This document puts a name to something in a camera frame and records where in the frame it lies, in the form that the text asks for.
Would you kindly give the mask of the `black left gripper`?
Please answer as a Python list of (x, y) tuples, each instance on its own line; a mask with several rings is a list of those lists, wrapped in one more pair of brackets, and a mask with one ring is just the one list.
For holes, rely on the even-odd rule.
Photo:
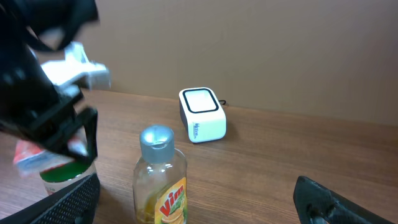
[[(98, 111), (86, 107), (76, 114), (74, 105), (82, 99), (77, 86), (57, 89), (26, 45), (1, 45), (2, 132), (91, 164), (98, 157)], [(86, 153), (68, 148), (81, 127), (86, 134)]]

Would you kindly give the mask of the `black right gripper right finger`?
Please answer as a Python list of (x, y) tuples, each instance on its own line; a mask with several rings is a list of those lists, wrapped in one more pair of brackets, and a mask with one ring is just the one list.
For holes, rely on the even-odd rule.
[(302, 175), (296, 181), (293, 200), (301, 223), (392, 224)]

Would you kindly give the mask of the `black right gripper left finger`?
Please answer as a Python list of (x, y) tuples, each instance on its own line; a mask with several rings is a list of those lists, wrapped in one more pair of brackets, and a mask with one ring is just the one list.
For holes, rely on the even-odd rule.
[(1, 220), (1, 224), (92, 224), (100, 198), (97, 174), (88, 175)]

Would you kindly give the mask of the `red-lidded white cup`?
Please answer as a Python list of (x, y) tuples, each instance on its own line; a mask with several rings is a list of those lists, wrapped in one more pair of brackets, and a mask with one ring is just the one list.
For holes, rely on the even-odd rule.
[(39, 175), (48, 195), (96, 172), (94, 163), (78, 162), (22, 139), (17, 141), (13, 164), (21, 177)]

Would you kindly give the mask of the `yellow liquid Vim bottle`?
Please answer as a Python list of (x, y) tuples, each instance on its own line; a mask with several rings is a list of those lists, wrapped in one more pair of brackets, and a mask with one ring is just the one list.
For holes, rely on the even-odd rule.
[(133, 174), (137, 223), (186, 224), (187, 160), (175, 148), (174, 132), (152, 125), (140, 134), (141, 157)]

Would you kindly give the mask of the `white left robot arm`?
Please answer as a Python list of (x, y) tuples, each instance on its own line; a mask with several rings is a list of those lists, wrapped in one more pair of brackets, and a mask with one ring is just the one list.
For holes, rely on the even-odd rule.
[(87, 164), (97, 158), (97, 110), (77, 113), (80, 88), (55, 86), (32, 53), (63, 50), (97, 20), (94, 0), (1, 0), (2, 132)]

